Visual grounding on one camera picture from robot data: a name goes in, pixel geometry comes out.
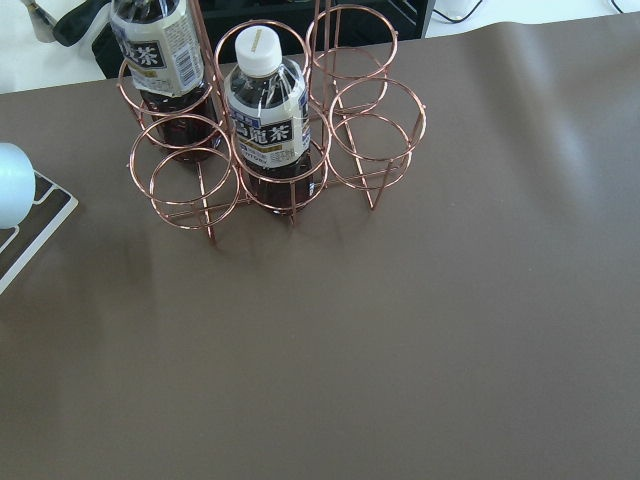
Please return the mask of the tea bottle of rack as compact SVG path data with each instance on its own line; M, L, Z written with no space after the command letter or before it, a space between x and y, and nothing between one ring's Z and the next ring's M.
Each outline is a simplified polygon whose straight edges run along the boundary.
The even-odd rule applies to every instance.
M109 16L147 110L217 119L188 2L113 1Z
M314 193L311 126L302 69L282 55L278 34L265 25L235 39L237 64L224 82L239 156L253 173L249 191L276 215Z

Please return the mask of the white cup rack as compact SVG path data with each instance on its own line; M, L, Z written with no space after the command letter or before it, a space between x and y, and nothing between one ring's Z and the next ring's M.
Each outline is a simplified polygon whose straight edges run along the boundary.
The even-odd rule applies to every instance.
M26 218L1 230L1 292L76 209L79 202L68 190L38 171L35 196Z

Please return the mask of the tea bottle front of rack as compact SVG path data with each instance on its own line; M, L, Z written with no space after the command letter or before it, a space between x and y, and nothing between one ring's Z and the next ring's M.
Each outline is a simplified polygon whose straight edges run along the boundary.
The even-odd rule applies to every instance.
M314 193L311 126L302 69L282 55L278 34L265 25L235 39L237 64L224 82L239 156L253 173L249 191L276 215Z

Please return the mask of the light blue cup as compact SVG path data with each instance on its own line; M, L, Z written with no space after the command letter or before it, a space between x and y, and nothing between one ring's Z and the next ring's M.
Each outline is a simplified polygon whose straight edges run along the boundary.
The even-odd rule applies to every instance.
M1 228L17 226L28 215L35 196L34 169L26 153L1 144Z

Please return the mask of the tea bottle back of rack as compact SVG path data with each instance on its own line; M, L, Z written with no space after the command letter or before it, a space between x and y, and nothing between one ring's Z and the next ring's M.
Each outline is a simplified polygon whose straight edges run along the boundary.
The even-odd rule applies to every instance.
M113 1L109 16L147 110L217 119L188 2Z

